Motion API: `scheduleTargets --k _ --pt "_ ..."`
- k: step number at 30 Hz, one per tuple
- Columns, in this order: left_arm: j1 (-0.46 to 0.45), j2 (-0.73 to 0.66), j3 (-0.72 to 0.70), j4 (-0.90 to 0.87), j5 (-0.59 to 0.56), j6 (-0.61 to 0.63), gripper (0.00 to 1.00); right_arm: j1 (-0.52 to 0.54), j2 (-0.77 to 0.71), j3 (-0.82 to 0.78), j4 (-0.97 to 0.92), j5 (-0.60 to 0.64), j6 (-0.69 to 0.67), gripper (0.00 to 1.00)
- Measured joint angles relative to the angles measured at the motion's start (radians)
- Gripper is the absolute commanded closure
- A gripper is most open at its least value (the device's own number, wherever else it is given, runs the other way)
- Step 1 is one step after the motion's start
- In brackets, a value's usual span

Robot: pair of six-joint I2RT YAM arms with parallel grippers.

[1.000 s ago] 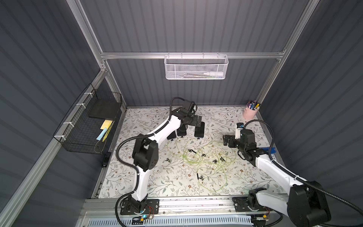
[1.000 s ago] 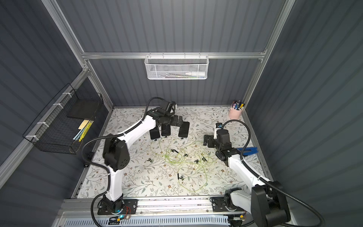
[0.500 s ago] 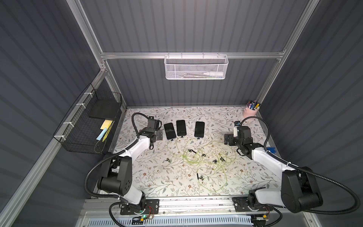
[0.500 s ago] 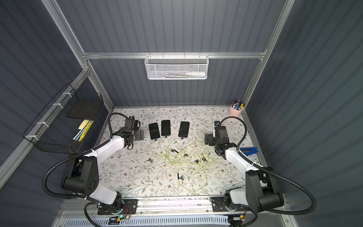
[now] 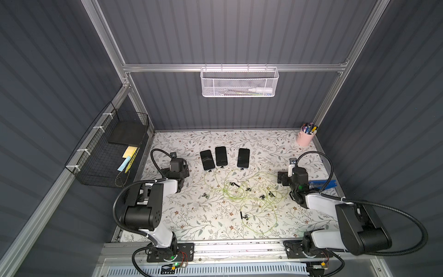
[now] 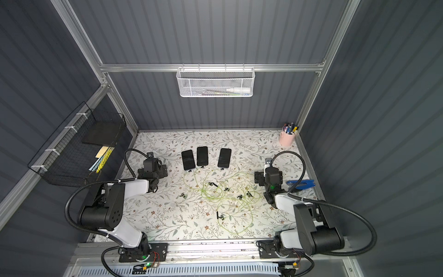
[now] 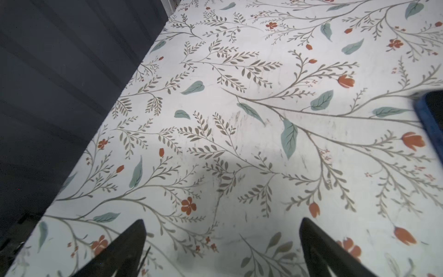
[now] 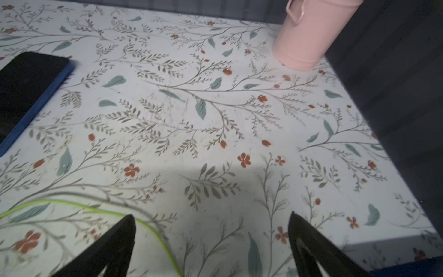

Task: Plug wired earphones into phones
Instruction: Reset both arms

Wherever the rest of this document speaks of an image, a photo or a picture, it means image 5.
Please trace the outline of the black smartphone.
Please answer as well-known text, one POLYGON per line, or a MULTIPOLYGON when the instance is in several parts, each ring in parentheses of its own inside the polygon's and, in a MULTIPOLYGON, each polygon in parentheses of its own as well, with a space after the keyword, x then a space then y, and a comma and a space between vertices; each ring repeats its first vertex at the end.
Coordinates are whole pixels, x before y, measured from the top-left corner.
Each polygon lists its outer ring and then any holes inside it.
POLYGON ((211 150, 201 151, 200 158, 205 171, 211 172, 216 167, 211 150))
POLYGON ((248 148, 240 148, 238 151, 237 167, 246 169, 249 167, 250 150, 248 148))
POLYGON ((216 147, 215 148, 215 154, 216 154, 216 165, 218 167, 225 167, 228 165, 228 158, 227 158, 227 150, 226 147, 216 147))

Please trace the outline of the green wired earphones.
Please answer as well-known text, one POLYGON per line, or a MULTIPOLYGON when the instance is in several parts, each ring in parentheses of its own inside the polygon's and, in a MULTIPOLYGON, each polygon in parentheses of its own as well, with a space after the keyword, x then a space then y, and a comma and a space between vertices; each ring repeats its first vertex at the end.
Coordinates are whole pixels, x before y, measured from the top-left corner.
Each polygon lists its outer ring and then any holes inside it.
POLYGON ((277 172, 252 173, 239 185, 242 227, 257 238, 277 234, 294 205, 289 198, 289 188, 278 183, 277 172))
POLYGON ((247 170, 227 167, 213 169, 204 173, 201 181, 202 200, 212 203, 241 205, 253 199, 252 186, 249 184, 247 170))

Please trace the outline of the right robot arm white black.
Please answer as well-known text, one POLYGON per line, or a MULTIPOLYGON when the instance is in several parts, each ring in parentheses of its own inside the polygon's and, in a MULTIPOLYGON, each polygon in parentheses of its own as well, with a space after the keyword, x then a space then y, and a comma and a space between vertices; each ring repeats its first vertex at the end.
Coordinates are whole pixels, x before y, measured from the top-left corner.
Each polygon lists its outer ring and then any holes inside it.
POLYGON ((299 165, 301 158, 291 158, 286 172, 278 172, 278 183, 290 188, 289 196, 301 207, 316 210, 335 218, 339 224, 336 230, 317 229, 305 232, 301 251, 306 257, 316 257, 321 251, 348 252, 354 256, 403 256, 424 248, 429 234, 426 227, 412 215, 388 205, 331 196, 325 193, 332 181, 334 167, 332 160, 319 152, 330 166, 330 173, 320 188, 311 188, 308 172, 299 165), (421 239, 414 246, 391 251, 392 238, 376 212, 376 208, 399 214, 419 228, 421 239))

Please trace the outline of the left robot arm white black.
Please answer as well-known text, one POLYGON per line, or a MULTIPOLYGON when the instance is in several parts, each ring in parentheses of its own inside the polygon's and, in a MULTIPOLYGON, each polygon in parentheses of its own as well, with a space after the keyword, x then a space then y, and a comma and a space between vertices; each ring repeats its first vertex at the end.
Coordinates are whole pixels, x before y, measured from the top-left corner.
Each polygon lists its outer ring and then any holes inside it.
POLYGON ((120 229, 146 237, 157 249, 168 249, 175 253, 178 250, 177 237, 162 222, 163 202, 167 196, 181 192, 185 179, 190 175, 189 166, 185 159, 159 148, 152 149, 150 157, 161 179, 139 180, 124 187, 113 203, 113 219, 120 229), (161 169, 158 166, 153 157, 155 152, 161 152, 170 158, 168 168, 161 169), (143 190, 142 201, 127 204, 122 215, 119 215, 117 204, 120 198, 133 188, 143 190))

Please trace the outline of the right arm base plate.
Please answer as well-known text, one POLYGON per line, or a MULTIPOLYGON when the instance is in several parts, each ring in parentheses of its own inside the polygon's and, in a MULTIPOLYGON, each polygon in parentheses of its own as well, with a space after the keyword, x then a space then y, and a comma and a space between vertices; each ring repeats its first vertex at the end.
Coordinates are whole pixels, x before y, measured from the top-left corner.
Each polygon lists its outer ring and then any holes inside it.
POLYGON ((314 243, 309 240, 286 240, 283 241, 283 245, 289 259, 329 259, 329 254, 325 249, 317 248, 314 243))

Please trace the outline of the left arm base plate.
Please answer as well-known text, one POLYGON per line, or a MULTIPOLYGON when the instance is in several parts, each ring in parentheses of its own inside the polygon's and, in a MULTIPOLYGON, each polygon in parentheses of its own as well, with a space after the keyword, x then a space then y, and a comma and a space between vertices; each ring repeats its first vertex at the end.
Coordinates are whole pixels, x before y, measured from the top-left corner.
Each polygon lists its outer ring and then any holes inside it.
POLYGON ((195 253, 194 243, 172 244, 169 248, 151 248, 146 251, 148 263, 192 262, 195 253))

